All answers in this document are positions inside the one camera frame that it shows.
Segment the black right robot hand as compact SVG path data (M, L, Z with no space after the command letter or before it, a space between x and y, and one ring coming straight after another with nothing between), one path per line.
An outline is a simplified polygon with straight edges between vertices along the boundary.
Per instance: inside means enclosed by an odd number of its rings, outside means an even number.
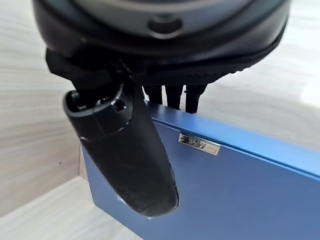
M144 96L198 110L208 84L280 43L289 0L34 0L49 71L72 83L63 109L91 159L136 212L179 203L173 169Z

